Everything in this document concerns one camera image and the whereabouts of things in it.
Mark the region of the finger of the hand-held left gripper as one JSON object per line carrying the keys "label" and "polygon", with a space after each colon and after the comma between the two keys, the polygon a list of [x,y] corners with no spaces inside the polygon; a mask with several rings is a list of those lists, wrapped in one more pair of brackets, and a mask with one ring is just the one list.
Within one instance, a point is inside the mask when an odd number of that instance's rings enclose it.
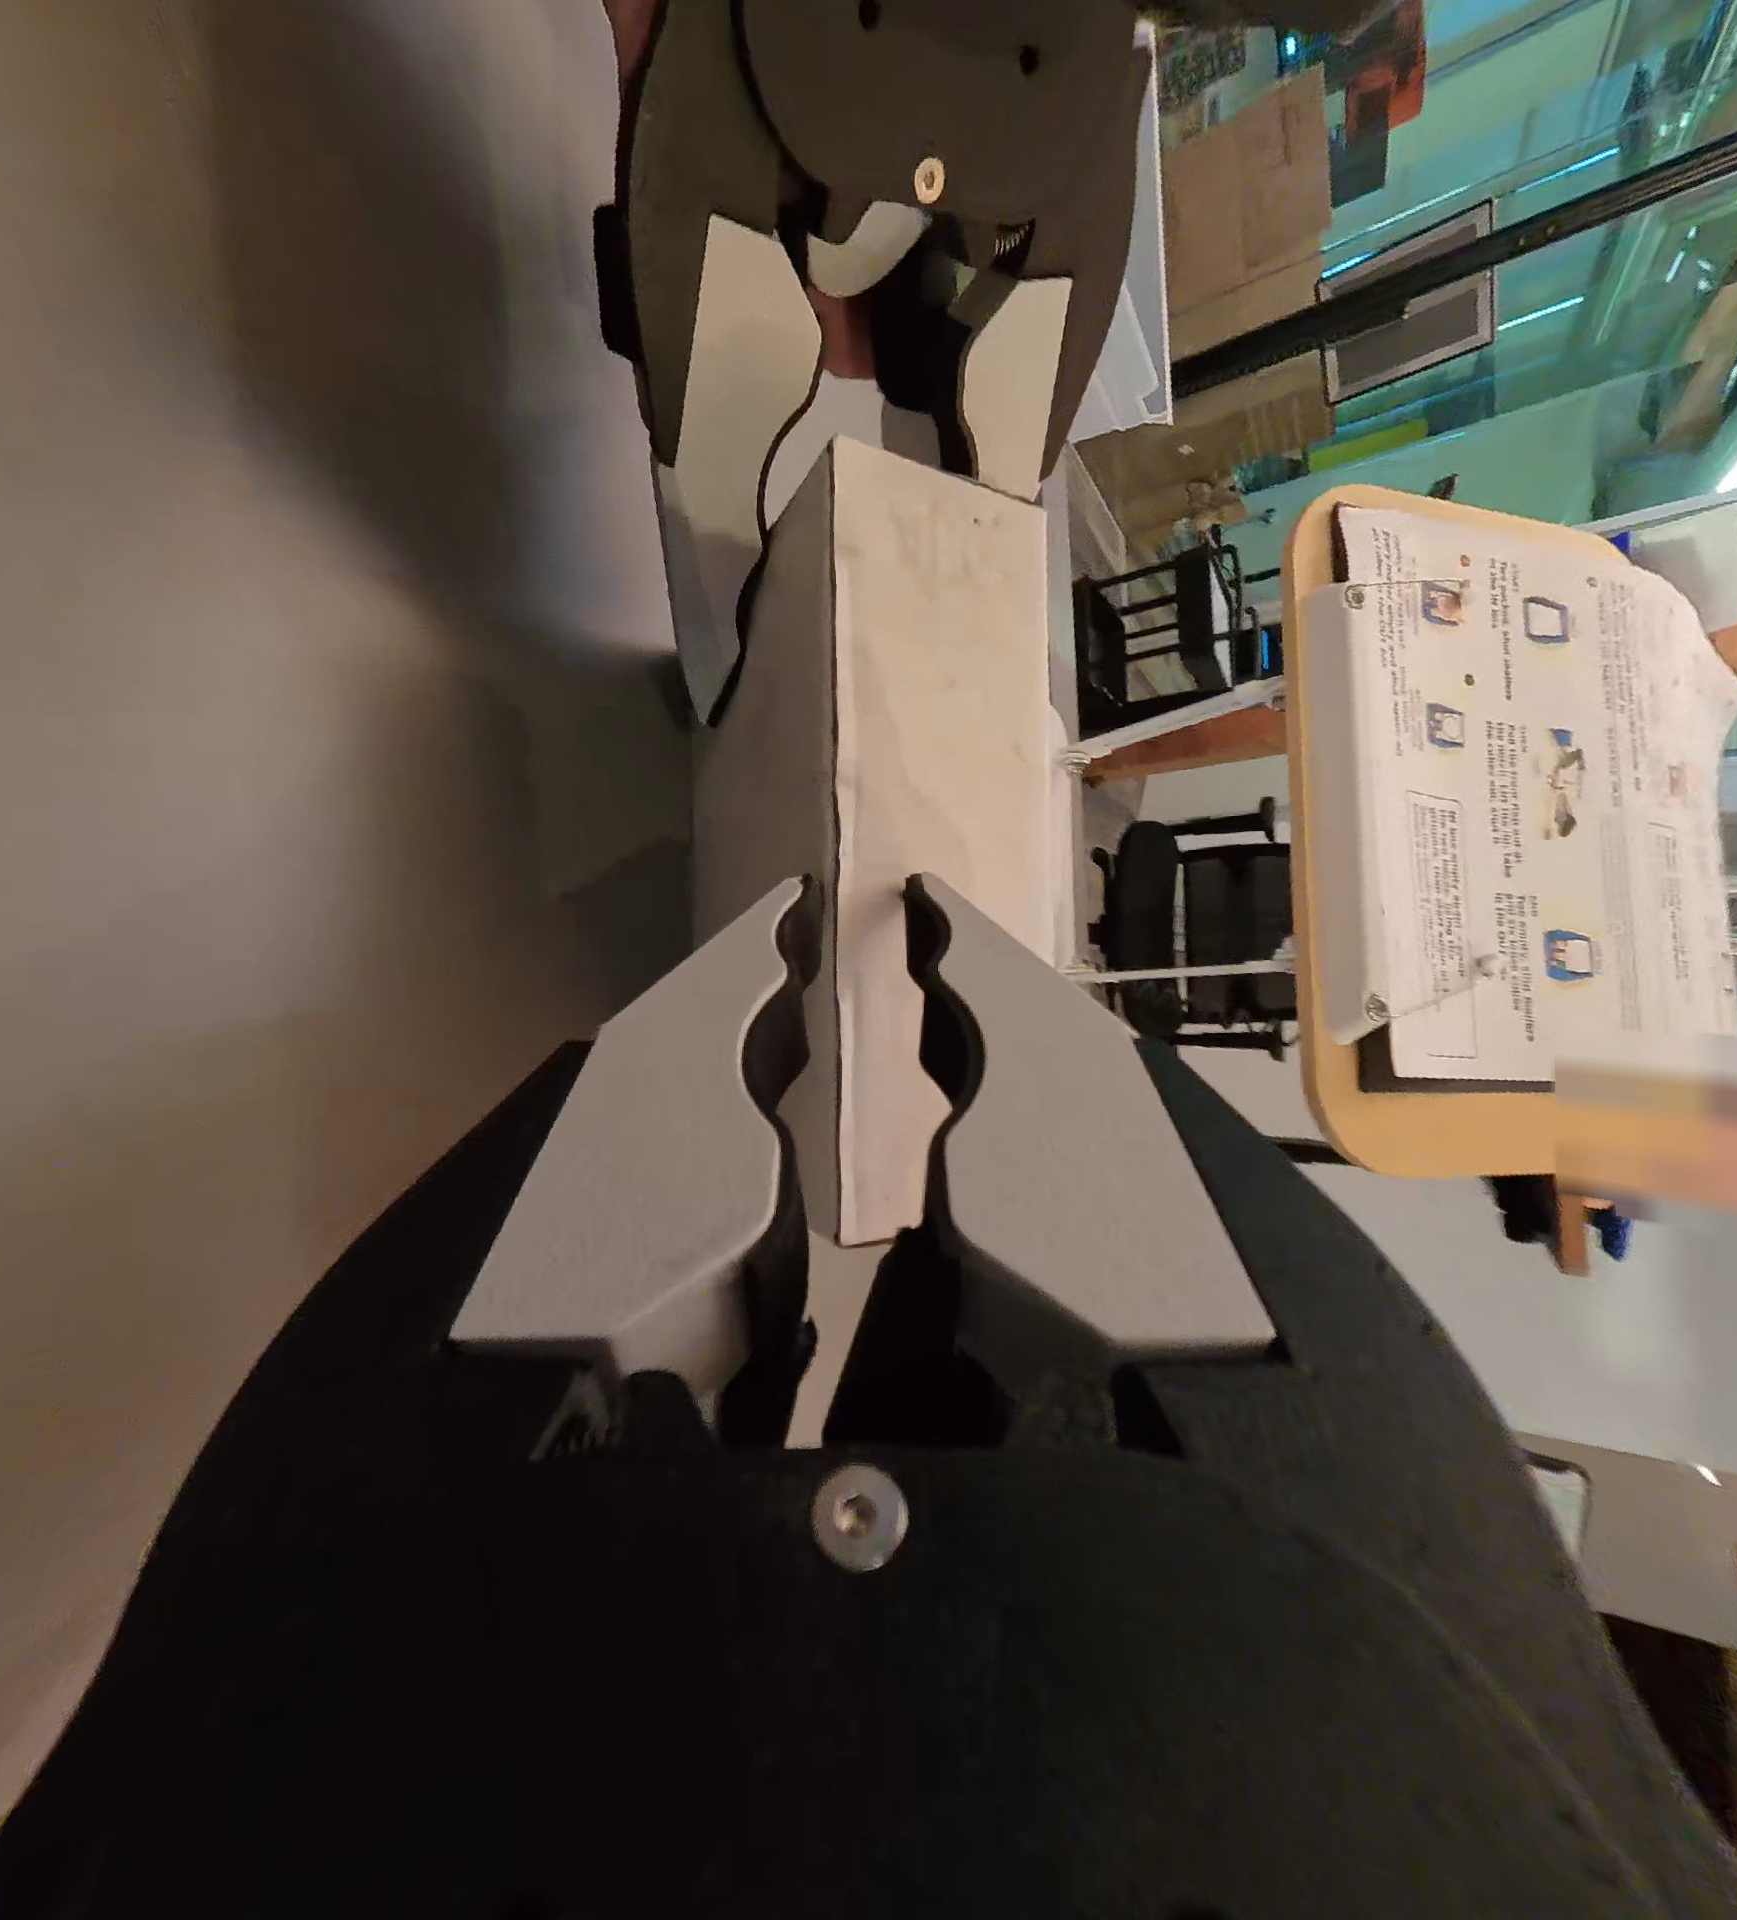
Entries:
{"label": "finger of the hand-held left gripper", "polygon": [[821,354],[821,323],[781,240],[714,211],[678,441],[655,465],[675,643],[702,725],[736,676],[743,594],[766,543],[766,475],[814,393]]}
{"label": "finger of the hand-held left gripper", "polygon": [[1073,279],[979,272],[954,300],[966,329],[954,373],[954,422],[971,475],[1033,500],[1060,380]]}

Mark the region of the black office chair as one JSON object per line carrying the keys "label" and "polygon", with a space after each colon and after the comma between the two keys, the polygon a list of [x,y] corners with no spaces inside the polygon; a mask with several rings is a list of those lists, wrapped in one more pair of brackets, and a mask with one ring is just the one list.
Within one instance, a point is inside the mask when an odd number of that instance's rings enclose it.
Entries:
{"label": "black office chair", "polygon": [[[1103,909],[1089,937],[1103,967],[1214,964],[1292,942],[1291,849],[1276,802],[1186,822],[1133,822],[1115,849],[1092,851]],[[1297,1033],[1286,974],[1108,985],[1138,1037],[1173,1048],[1261,1051],[1278,1062]]]}

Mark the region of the light wooden board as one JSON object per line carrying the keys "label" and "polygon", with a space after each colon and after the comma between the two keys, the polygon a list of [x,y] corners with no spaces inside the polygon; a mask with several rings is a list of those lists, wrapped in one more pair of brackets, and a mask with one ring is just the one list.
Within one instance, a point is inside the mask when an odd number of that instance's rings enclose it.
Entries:
{"label": "light wooden board", "polygon": [[[1550,521],[1479,506],[1350,483],[1325,491],[1298,516],[1283,560],[1283,636],[1286,757],[1292,797],[1292,890],[1297,951],[1297,1021],[1302,1075],[1312,1115],[1326,1140],[1355,1165],[1394,1178],[1451,1180],[1479,1176],[1536,1176],[1558,1169],[1558,1062],[1553,1086],[1533,1090],[1406,1088],[1382,1090],[1368,1082],[1355,1044],[1334,1037],[1320,1010],[1325,970],[1316,937],[1340,920],[1334,898],[1345,892],[1326,875],[1312,823],[1315,803],[1326,800],[1329,748],[1316,748],[1320,725],[1318,670],[1311,662],[1311,632],[1320,595],[1338,585],[1333,511],[1337,506],[1401,508],[1421,503],[1430,516],[1468,516],[1505,521]],[[1554,526],[1580,535],[1586,532]],[[1719,657],[1737,676],[1737,508],[1710,508],[1629,532],[1613,543],[1670,579],[1698,608],[1702,628]]]}

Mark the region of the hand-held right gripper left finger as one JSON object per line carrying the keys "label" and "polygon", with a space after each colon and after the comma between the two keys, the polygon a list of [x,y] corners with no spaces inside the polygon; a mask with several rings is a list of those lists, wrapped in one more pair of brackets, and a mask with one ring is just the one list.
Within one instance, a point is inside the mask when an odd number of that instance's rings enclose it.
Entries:
{"label": "hand-held right gripper left finger", "polygon": [[823,898],[788,875],[593,1040],[448,1332],[465,1349],[727,1388],[804,1310],[784,1094]]}

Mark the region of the black metal rack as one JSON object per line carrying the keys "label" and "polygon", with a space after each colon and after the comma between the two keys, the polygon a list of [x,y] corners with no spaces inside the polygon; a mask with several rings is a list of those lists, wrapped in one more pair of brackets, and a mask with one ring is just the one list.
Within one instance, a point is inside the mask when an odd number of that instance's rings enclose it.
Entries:
{"label": "black metal rack", "polygon": [[1071,588],[1075,701],[1084,739],[1207,705],[1283,673],[1280,626],[1247,597],[1229,539]]}

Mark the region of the brown cardboard carton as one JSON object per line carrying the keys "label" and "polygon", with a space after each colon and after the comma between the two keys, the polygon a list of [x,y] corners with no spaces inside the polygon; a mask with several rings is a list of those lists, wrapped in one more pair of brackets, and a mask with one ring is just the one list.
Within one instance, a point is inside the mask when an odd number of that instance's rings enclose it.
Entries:
{"label": "brown cardboard carton", "polygon": [[1320,70],[1302,70],[1163,156],[1178,355],[1312,304],[1333,220],[1323,84]]}

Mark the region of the white cardboard box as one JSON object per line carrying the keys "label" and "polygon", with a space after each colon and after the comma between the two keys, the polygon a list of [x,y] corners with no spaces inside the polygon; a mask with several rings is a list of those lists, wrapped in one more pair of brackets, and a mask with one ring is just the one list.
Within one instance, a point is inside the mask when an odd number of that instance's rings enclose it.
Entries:
{"label": "white cardboard box", "polygon": [[925,1211],[948,1100],[922,1065],[905,882],[948,882],[1056,957],[1064,745],[1042,508],[835,440],[773,528],[745,656],[693,766],[699,943],[818,884],[811,1059],[784,1094],[808,1224],[877,1244]]}

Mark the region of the brown wooden table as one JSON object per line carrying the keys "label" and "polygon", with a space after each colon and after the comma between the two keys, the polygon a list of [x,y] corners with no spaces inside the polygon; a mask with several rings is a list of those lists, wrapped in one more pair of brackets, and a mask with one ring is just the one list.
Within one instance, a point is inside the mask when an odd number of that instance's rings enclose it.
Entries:
{"label": "brown wooden table", "polygon": [[1077,778],[1091,784],[1151,780],[1166,774],[1194,772],[1214,766],[1286,753],[1286,713],[1256,708],[1222,721],[1173,732],[1117,751],[1112,757],[1082,768]]}

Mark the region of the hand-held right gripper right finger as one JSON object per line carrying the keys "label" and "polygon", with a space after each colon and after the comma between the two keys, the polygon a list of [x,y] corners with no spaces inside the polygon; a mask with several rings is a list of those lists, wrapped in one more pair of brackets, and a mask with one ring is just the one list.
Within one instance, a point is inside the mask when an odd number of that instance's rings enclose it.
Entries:
{"label": "hand-held right gripper right finger", "polygon": [[1269,1310],[1134,1033],[941,875],[903,903],[948,1101],[925,1220],[965,1349],[991,1373],[1264,1356]]}

